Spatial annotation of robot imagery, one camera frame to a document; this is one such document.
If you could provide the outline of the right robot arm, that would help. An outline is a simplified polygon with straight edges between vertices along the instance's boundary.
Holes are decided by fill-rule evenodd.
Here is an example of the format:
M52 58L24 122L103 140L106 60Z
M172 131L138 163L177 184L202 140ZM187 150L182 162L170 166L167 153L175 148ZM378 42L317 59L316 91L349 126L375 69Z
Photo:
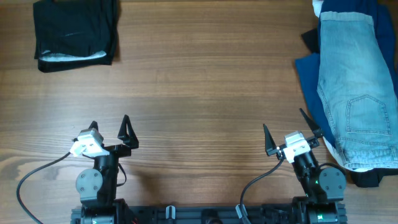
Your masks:
M333 163L319 164L312 149L320 145L323 130L304 111L313 136L306 138L301 131L284 136L285 143L277 146L264 126L266 153L289 162L300 182L304 197L294 197L290 204L267 204L261 208L262 223L344 224L348 222L345 205L341 203L346 188L346 172Z

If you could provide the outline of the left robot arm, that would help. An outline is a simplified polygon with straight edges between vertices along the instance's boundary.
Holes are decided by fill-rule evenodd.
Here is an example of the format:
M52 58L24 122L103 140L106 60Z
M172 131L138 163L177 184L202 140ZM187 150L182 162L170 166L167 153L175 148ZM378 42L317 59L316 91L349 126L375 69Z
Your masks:
M123 171L121 157L131 156L139 141L128 115L124 115L118 133L121 144L105 146L104 138L93 121L88 129L82 130L74 140L70 152L73 156L93 159L94 166L85 169L76 178L76 190L80 194L81 209L73 210L71 223L79 224L122 224L138 223L134 212L123 199L116 198L118 172Z

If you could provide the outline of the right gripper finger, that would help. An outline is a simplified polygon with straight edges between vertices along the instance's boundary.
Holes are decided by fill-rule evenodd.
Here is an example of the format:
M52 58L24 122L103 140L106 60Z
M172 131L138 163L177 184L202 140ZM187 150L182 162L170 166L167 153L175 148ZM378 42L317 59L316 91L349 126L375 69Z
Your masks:
M265 151L268 156L280 156L280 149L276 146L268 127L263 124L265 134Z
M316 138L322 138L323 137L323 130L319 127L319 125L314 122L314 120L312 120L305 112L303 109L299 109L299 111L301 112L303 118L305 119L305 121L308 124L308 127L311 129L313 135Z

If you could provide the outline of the folded black garment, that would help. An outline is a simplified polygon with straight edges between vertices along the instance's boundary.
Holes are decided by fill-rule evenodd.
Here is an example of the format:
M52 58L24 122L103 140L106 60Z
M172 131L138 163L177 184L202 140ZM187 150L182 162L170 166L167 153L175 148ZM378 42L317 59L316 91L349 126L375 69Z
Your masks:
M119 40L118 0L41 0L32 7L39 71L112 64Z

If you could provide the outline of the light blue denim shorts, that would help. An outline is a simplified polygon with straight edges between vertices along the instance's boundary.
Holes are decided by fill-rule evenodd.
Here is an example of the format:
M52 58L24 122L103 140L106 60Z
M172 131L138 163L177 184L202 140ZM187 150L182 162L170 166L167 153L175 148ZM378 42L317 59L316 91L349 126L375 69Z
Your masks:
M320 14L317 92L345 168L397 168L397 97L371 16Z

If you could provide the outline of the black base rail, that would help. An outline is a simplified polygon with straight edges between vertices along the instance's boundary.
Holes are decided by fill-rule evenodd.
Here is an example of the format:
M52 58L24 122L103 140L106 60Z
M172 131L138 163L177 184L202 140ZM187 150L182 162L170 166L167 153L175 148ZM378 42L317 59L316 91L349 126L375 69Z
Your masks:
M131 223L242 223L239 207L130 207ZM245 208L251 223L335 223L347 224L343 204L263 204Z

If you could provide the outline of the dark blue garment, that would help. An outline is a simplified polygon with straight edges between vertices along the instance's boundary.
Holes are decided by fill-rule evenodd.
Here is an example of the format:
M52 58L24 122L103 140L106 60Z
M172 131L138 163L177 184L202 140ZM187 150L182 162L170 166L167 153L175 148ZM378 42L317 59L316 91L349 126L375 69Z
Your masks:
M374 21L374 31L382 56L389 68L394 91L397 91L397 72L394 65L396 35L391 14L387 6L377 1L337 1L335 6L326 2L326 8L337 12L360 12L369 15ZM300 84L308 106L315 122L322 128L325 142L335 146L335 139L323 110L321 99L317 93L319 68L320 68L320 25L301 34L303 42L311 54L295 60L295 67L300 79Z

